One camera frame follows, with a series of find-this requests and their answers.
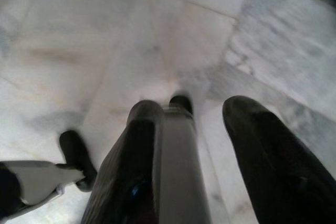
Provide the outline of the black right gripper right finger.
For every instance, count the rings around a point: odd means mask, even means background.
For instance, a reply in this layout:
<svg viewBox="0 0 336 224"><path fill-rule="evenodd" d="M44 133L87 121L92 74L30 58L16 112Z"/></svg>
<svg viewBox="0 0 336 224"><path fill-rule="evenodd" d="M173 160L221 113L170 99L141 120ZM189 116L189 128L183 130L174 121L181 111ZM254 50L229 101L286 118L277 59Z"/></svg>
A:
<svg viewBox="0 0 336 224"><path fill-rule="evenodd" d="M336 224L336 179L274 113L241 95L222 113L259 224Z"/></svg>

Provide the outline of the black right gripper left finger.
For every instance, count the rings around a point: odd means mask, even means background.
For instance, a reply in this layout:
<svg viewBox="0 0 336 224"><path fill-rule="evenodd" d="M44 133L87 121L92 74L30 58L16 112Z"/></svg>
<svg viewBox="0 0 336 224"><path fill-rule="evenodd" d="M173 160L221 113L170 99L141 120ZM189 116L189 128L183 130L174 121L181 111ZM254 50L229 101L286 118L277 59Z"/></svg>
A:
<svg viewBox="0 0 336 224"><path fill-rule="evenodd" d="M159 224L163 109L136 103L100 166L80 224Z"/></svg>

